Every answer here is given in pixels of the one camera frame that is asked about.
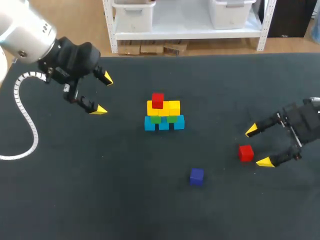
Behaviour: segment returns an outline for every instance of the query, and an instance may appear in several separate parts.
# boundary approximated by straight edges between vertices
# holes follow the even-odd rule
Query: floor
[[[102,56],[112,56],[102,0],[29,0],[58,30],[74,43],[93,43]],[[256,54],[256,38],[193,40],[185,53],[195,55]],[[320,52],[320,44],[304,38],[270,38],[263,53]]]

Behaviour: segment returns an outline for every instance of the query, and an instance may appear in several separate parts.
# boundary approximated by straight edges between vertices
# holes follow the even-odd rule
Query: black cabinet
[[[277,0],[268,37],[303,38],[316,3],[317,0]]]

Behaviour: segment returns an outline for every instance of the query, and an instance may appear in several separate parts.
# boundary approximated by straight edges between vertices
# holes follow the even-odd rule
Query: block tower
[[[174,130],[185,129],[185,117],[180,115],[180,101],[165,101],[163,93],[153,93],[152,100],[146,102],[147,116],[144,118],[144,130],[169,130],[170,124]]]

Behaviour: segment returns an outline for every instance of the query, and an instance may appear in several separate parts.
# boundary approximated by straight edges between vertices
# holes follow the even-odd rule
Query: toy block
[[[170,124],[178,122],[178,116],[167,116],[166,121]]]
[[[183,115],[177,116],[177,122],[173,124],[174,130],[185,129],[185,117]]]
[[[169,116],[169,102],[168,101],[163,101],[163,109],[158,109],[158,115],[160,117]]]
[[[164,108],[165,95],[163,93],[152,94],[152,108],[163,109]]]
[[[152,124],[160,124],[161,123],[161,117],[160,116],[151,116],[151,123]]]
[[[190,185],[202,186],[204,183],[205,171],[201,168],[192,168],[190,174]]]
[[[254,151],[250,145],[239,146],[238,156],[241,162],[251,162],[254,159]]]
[[[156,125],[151,123],[151,117],[150,116],[145,116],[144,117],[144,130],[145,131],[155,131],[156,130]]]
[[[180,115],[180,101],[169,101],[169,115],[179,116]]]
[[[167,122],[167,117],[161,117],[161,123],[159,123],[159,130],[169,130],[169,123]]]
[[[152,108],[152,101],[147,101],[146,102],[146,110],[147,110],[147,115],[148,116],[158,116],[159,110],[158,109],[153,109]]]

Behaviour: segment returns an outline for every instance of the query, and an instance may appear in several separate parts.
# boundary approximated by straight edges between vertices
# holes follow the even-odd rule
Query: red block
[[[251,162],[254,159],[254,151],[250,145],[239,146],[238,156],[241,162]]]
[[[152,108],[163,109],[164,108],[165,95],[163,93],[152,94]]]

